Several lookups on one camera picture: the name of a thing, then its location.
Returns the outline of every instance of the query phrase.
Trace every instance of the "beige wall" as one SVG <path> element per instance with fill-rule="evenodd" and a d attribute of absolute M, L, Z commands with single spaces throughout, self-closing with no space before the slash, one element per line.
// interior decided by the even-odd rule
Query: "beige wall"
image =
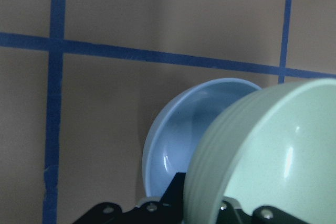
<path fill-rule="evenodd" d="M 50 0 L 0 0 L 0 33 L 49 36 Z M 278 66 L 285 0 L 67 0 L 65 39 Z M 287 66 L 336 74 L 336 0 L 292 0 Z M 48 52 L 0 47 L 0 223 L 41 223 Z M 58 223 L 144 197 L 141 156 L 180 92 L 267 74 L 64 55 Z"/>

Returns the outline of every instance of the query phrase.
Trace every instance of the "light green bowl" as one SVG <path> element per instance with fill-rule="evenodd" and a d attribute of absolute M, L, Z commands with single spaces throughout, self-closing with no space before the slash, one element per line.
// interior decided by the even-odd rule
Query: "light green bowl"
<path fill-rule="evenodd" d="M 184 221 L 214 224 L 223 195 L 243 210 L 280 208 L 309 223 L 336 220 L 336 80 L 256 91 L 220 114 L 184 186 Z"/>

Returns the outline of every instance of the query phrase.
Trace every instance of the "wall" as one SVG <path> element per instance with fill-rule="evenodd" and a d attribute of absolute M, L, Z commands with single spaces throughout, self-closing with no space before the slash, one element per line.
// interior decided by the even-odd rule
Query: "wall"
<path fill-rule="evenodd" d="M 1 223 L 131 209 L 151 123 L 198 83 L 336 77 L 336 0 L 0 2 Z"/>

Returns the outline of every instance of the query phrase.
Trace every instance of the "blue grid line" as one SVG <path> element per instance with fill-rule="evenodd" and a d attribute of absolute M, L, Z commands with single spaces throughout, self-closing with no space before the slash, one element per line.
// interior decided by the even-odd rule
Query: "blue grid line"
<path fill-rule="evenodd" d="M 175 65 L 235 70 L 254 73 L 266 73 L 275 75 L 278 75 L 279 73 L 279 68 L 275 66 L 206 57 L 196 57 L 189 55 L 179 55 L 167 52 L 149 51 L 134 48 L 98 45 L 71 40 L 65 40 L 64 52 L 69 54 L 103 56 L 117 59 L 170 63 Z"/>
<path fill-rule="evenodd" d="M 57 223 L 59 130 L 61 117 L 63 51 L 66 0 L 51 0 L 48 63 L 48 93 L 45 147 L 45 198 L 43 224 Z"/>
<path fill-rule="evenodd" d="M 43 51 L 50 51 L 53 48 L 57 48 L 59 51 L 68 54 L 168 63 L 271 75 L 279 75 L 280 73 L 280 68 L 276 66 L 1 32 L 0 46 Z M 336 74 L 332 73 L 293 68 L 285 68 L 285 73 L 286 76 L 298 78 L 336 78 Z"/>
<path fill-rule="evenodd" d="M 49 38 L 44 37 L 0 32 L 0 46 L 2 47 L 49 51 L 51 42 Z"/>
<path fill-rule="evenodd" d="M 289 36 L 289 22 L 292 0 L 285 1 L 284 21 L 282 28 L 281 52 L 280 52 L 280 73 L 278 83 L 284 83 L 286 75 L 287 47 Z"/>

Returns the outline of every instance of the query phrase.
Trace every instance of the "blue tape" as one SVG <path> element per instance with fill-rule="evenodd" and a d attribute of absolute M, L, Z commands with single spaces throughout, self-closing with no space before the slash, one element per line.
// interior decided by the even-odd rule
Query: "blue tape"
<path fill-rule="evenodd" d="M 51 0 L 50 8 L 50 37 L 64 38 L 66 0 Z"/>
<path fill-rule="evenodd" d="M 221 60 L 189 55 L 178 55 L 167 52 L 157 52 L 133 48 L 124 48 L 108 45 L 91 44 L 65 40 L 63 50 L 69 54 L 102 56 L 126 60 L 138 60 L 175 65 L 215 68 L 253 73 L 265 73 L 278 75 L 279 68 L 274 66 L 260 65 L 247 62 Z"/>
<path fill-rule="evenodd" d="M 48 94 L 45 147 L 45 198 L 43 201 L 43 224 L 57 223 L 57 184 L 59 165 L 59 130 L 61 117 L 61 88 L 65 28 L 66 0 L 51 0 L 50 39 L 48 63 Z"/>
<path fill-rule="evenodd" d="M 285 1 L 285 13 L 284 13 L 284 21 L 283 21 L 284 25 L 282 28 L 280 65 L 279 65 L 280 72 L 279 72 L 278 83 L 284 83 L 285 81 L 291 5 L 292 5 L 292 0 Z"/>
<path fill-rule="evenodd" d="M 0 32 L 0 46 L 49 51 L 50 39 L 37 36 Z"/>
<path fill-rule="evenodd" d="M 336 74 L 286 68 L 286 76 L 297 78 L 336 78 Z"/>

